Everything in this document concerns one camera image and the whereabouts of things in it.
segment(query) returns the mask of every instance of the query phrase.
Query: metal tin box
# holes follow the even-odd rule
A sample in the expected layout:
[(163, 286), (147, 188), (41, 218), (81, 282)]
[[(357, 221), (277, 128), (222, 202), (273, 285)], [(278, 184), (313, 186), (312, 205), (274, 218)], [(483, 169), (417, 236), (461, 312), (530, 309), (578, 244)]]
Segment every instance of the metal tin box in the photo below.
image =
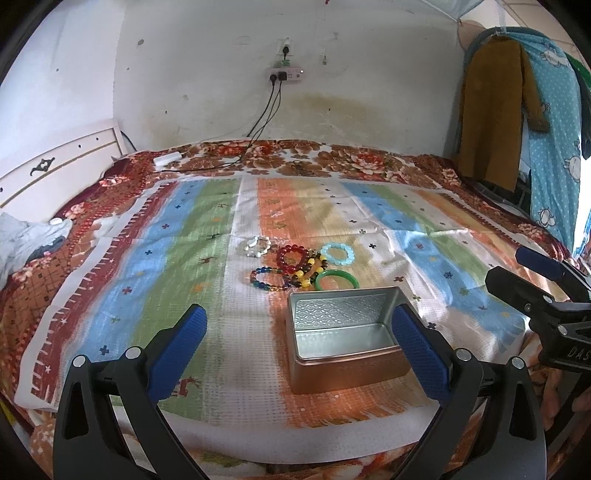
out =
[(291, 293), (287, 346), (291, 390), (320, 393), (405, 375), (392, 312), (408, 303), (398, 287)]

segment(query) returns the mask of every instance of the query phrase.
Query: bed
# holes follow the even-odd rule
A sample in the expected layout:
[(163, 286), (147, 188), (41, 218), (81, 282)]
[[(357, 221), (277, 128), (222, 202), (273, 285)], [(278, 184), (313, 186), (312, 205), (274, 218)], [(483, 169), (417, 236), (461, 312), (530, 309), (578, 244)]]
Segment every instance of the bed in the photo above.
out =
[[(145, 346), (191, 303), (207, 310), (208, 333), (160, 407), (208, 475), (353, 480), (381, 478), (400, 464), (436, 404), (412, 372), (292, 394), (286, 293), (250, 285), (251, 270), (275, 266), (272, 253), (245, 255), (254, 235), (315, 249), (351, 245), (356, 260), (348, 270), (362, 288), (400, 287), (429, 328), (479, 359), (521, 354), (541, 395), (548, 373), (537, 365), (539, 342), (483, 281), (503, 265), (564, 298), (514, 260), (519, 245), (566, 258), (542, 227), (490, 205), (433, 155), (258, 141), (228, 166), (246, 145), (207, 142), (119, 160), (60, 212), (74, 222), (67, 242), (2, 291), (2, 389), (37, 424), (31, 451), (48, 472), (70, 360), (80, 352), (113, 359)], [(155, 170), (153, 159), (172, 151), (183, 159), (165, 169), (191, 173)], [(125, 412), (113, 404), (145, 464)], [(450, 468), (467, 455), (478, 418), (477, 411)]]

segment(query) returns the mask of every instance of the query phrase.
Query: green stripe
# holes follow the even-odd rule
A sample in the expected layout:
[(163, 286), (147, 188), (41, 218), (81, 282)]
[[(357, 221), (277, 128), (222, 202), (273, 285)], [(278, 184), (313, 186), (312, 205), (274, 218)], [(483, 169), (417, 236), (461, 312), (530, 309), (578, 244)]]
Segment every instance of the green stripe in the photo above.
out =
[[(146, 345), (159, 330), (175, 324), (189, 305), (200, 304), (207, 311), (207, 335), (181, 377), (192, 377), (199, 385), (205, 374), (206, 352), (214, 350), (219, 356), (222, 351), (217, 321), (222, 309), (220, 292), (239, 186), (238, 179), (209, 180), (203, 186), (168, 251), (166, 268), (146, 299), (142, 321), (134, 335), (133, 345)], [(219, 236), (207, 239), (216, 233)], [(187, 390), (186, 397), (170, 397), (159, 405), (171, 413), (200, 420), (202, 389), (189, 383)]]
[(446, 228), (436, 225), (424, 215), (416, 212), (403, 198), (394, 193), (390, 188), (383, 185), (372, 185), (371, 189), (380, 198), (383, 198), (392, 207), (396, 208), (396, 210), (414, 219), (431, 241), (437, 245), (439, 251), (452, 263), (467, 272), (478, 284), (484, 282), (489, 269), (488, 266), (472, 251), (458, 243), (451, 235), (438, 234), (438, 232), (447, 231)]

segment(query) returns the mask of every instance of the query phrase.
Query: bracelet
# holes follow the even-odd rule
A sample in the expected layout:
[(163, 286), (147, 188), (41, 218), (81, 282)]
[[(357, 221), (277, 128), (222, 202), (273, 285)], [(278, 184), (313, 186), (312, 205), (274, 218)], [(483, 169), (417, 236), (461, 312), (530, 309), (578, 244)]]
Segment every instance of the bracelet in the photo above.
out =
[[(272, 285), (270, 283), (265, 283), (263, 281), (258, 281), (256, 276), (259, 273), (276, 273), (278, 275), (283, 276), (283, 285)], [(287, 275), (282, 269), (280, 268), (272, 268), (272, 267), (261, 267), (253, 270), (251, 272), (251, 283), (253, 287), (260, 288), (261, 290), (270, 290), (270, 291), (280, 291), (280, 290), (287, 290), (291, 287), (290, 276)]]
[[(266, 242), (265, 248), (260, 252), (253, 252), (253, 251), (249, 252), (249, 250), (251, 248), (256, 247), (258, 245), (259, 240), (264, 240)], [(260, 258), (261, 256), (265, 255), (269, 251), (270, 248), (271, 248), (271, 239), (269, 239), (269, 237), (255, 235), (252, 238), (252, 240), (246, 244), (246, 246), (244, 247), (244, 251), (248, 252), (246, 254), (247, 257)]]
[(357, 281), (357, 278), (355, 278), (353, 275), (351, 275), (350, 273), (345, 272), (343, 270), (326, 270), (326, 271), (323, 271), (316, 278), (316, 283), (314, 283), (314, 288), (316, 288), (316, 290), (324, 290), (320, 286), (320, 279), (323, 278), (323, 277), (330, 277), (331, 275), (333, 275), (335, 277), (342, 277), (345, 280), (349, 280), (351, 282), (351, 285), (353, 285), (353, 288), (359, 288), (359, 282)]
[[(347, 252), (347, 258), (344, 260), (337, 260), (335, 257), (329, 254), (329, 248), (340, 248)], [(355, 252), (349, 245), (345, 244), (326, 244), (320, 249), (320, 253), (323, 254), (330, 263), (335, 265), (351, 265), (355, 260)]]
[[(288, 265), (285, 262), (285, 254), (289, 252), (296, 252), (301, 255), (301, 260), (297, 265)], [(308, 249), (305, 247), (299, 247), (298, 245), (286, 245), (277, 251), (277, 266), (289, 274), (294, 274), (297, 270), (303, 270), (304, 266), (310, 259), (310, 255), (311, 253), (308, 252)]]
[[(310, 278), (304, 278), (302, 280), (304, 275), (307, 274), (310, 270), (312, 270), (312, 268), (314, 268), (316, 266), (317, 261), (320, 261), (320, 266), (318, 268), (316, 268), (316, 270), (314, 271), (314, 273), (312, 273), (312, 276)], [(327, 262), (326, 257), (318, 252), (316, 254), (316, 256), (308, 259), (308, 261), (306, 262), (306, 265), (304, 265), (304, 267), (301, 270), (297, 270), (294, 273), (293, 277), (291, 278), (291, 284), (295, 288), (309, 287), (311, 284), (316, 282), (318, 275), (320, 275), (324, 270), (326, 270), (328, 268), (328, 266), (329, 266), (329, 263)]]

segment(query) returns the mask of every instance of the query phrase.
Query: headboard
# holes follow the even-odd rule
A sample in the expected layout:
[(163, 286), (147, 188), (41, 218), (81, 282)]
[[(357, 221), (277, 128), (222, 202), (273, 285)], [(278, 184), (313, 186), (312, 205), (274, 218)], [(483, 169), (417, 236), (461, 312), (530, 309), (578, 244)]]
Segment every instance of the headboard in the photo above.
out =
[(72, 197), (99, 180), (112, 157), (127, 154), (112, 121), (62, 144), (0, 178), (0, 209), (19, 220), (46, 222)]

